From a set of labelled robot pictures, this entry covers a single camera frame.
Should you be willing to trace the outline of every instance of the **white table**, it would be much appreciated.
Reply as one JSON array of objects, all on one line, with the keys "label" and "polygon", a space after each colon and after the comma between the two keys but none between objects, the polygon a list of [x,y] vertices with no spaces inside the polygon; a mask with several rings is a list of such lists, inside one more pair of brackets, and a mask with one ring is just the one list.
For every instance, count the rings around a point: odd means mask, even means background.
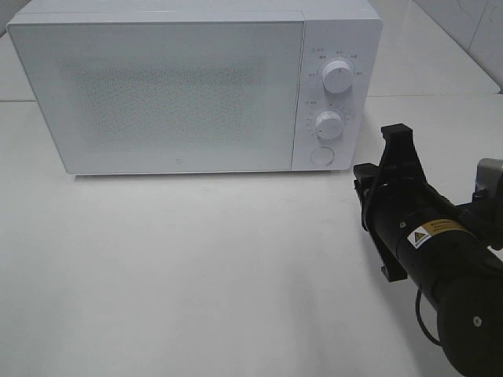
[{"label": "white table", "polygon": [[[498,95],[369,98],[355,162],[404,122],[463,203],[502,116]],[[0,124],[2,376],[459,376],[413,283],[381,275],[351,171],[74,178],[35,103]]]},{"label": "white table", "polygon": [[[370,0],[384,22],[369,96],[498,93],[499,87],[412,0]],[[33,100],[8,35],[0,38],[0,101]]]}]

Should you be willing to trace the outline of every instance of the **dial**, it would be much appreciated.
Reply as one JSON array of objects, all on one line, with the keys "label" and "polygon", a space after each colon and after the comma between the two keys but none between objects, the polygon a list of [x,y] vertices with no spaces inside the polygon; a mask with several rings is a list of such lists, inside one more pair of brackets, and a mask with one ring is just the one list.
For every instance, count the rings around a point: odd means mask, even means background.
[{"label": "dial", "polygon": [[353,85],[353,65],[339,58],[327,63],[321,70],[323,86],[330,93],[342,93]]},{"label": "dial", "polygon": [[322,112],[314,120],[316,135],[324,140],[332,140],[343,132],[344,121],[338,112]]}]

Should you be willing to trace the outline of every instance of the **control panel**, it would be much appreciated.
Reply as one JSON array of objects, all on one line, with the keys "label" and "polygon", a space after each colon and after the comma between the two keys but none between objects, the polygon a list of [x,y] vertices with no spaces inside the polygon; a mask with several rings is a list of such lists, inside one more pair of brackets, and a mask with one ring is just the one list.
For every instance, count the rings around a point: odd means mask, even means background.
[{"label": "control panel", "polygon": [[292,170],[351,167],[381,28],[306,22]]}]

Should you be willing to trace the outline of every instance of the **round button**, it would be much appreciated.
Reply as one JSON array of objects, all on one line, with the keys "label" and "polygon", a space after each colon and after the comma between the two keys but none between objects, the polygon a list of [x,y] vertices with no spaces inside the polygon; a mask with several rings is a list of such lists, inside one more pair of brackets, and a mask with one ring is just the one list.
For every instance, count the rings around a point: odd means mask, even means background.
[{"label": "round button", "polygon": [[314,132],[325,140],[332,140],[340,136],[343,132],[344,122],[337,112],[322,112],[314,120]]},{"label": "round button", "polygon": [[311,153],[311,162],[320,167],[327,167],[333,161],[333,150],[327,147],[321,147],[313,150]]},{"label": "round button", "polygon": [[334,60],[323,67],[321,77],[327,91],[342,93],[353,84],[353,67],[345,60]]}]

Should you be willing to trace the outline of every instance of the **screw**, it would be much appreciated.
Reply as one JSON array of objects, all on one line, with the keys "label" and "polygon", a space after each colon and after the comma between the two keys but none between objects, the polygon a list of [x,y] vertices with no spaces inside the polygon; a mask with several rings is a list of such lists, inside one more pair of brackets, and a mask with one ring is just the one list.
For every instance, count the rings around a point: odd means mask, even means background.
[{"label": "screw", "polygon": [[475,325],[476,328],[479,328],[480,326],[482,326],[482,318],[480,318],[479,316],[474,316],[473,324]]}]

